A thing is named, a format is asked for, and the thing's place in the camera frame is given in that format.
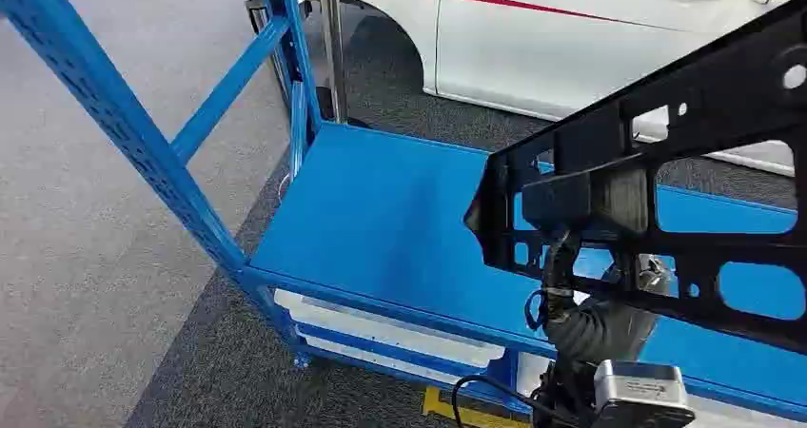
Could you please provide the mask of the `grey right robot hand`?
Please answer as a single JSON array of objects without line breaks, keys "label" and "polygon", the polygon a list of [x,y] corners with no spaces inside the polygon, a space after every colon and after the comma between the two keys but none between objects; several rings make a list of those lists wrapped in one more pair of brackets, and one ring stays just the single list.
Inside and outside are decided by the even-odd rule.
[{"label": "grey right robot hand", "polygon": [[523,308],[528,327],[541,329],[564,359],[636,360],[659,315],[594,296],[576,302],[573,265],[580,250],[580,236],[565,230],[544,252],[541,287]]}]

